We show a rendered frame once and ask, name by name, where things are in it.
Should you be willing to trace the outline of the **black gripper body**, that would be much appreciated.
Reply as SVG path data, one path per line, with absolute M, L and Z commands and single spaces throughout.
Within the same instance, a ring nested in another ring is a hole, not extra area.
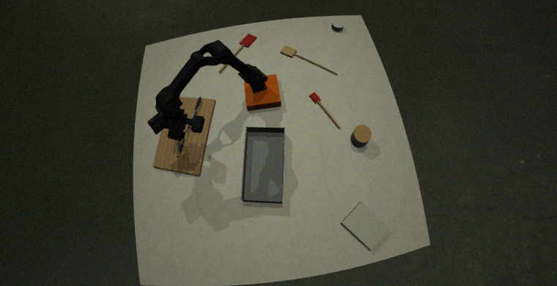
M 191 125 L 191 131 L 193 131 L 194 133 L 201 133 L 202 130 L 203 130 L 203 127 L 204 127 L 204 117 L 195 115 L 193 119 L 189 119 L 189 118 L 187 118 L 188 115 L 184 114 L 184 109 L 181 109 L 181 111 L 182 111 L 181 118 L 178 121 L 175 121 L 175 122 L 168 119 L 167 123 L 169 125 L 167 125 L 165 128 L 169 128 L 169 126 L 171 125 L 170 124 L 171 122 L 174 123 L 174 124 L 177 124 L 177 123 L 183 124 L 183 125 L 189 124 L 189 125 Z

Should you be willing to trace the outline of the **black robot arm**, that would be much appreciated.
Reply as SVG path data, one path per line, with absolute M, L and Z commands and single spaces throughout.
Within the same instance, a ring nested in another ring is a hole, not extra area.
M 207 52 L 211 56 L 204 57 L 203 55 Z M 158 134 L 169 125 L 167 123 L 168 119 L 175 122 L 181 118 L 182 111 L 180 106 L 182 101 L 180 100 L 180 94 L 198 72 L 199 68 L 205 65 L 216 66 L 218 64 L 230 65 L 239 71 L 238 75 L 243 78 L 244 82 L 251 85 L 253 93 L 267 89 L 265 82 L 268 78 L 256 66 L 244 64 L 220 40 L 205 44 L 199 51 L 191 54 L 190 59 L 173 79 L 173 82 L 169 86 L 164 87 L 156 96 L 155 108 L 158 113 L 151 120 L 147 121 L 155 134 Z M 185 130 L 186 126 L 172 122 L 170 124 L 168 138 L 177 141 L 184 139 L 185 132 L 183 130 Z

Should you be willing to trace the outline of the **grey rectangular tin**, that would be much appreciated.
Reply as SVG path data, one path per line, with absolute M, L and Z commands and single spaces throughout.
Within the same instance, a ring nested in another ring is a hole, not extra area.
M 283 204 L 285 128 L 246 127 L 241 200 Z

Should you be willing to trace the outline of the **short grey cylinder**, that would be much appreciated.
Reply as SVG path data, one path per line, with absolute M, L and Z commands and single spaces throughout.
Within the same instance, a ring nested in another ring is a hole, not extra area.
M 344 28 L 344 24 L 340 20 L 334 20 L 331 26 L 332 30 L 335 32 L 341 32 Z

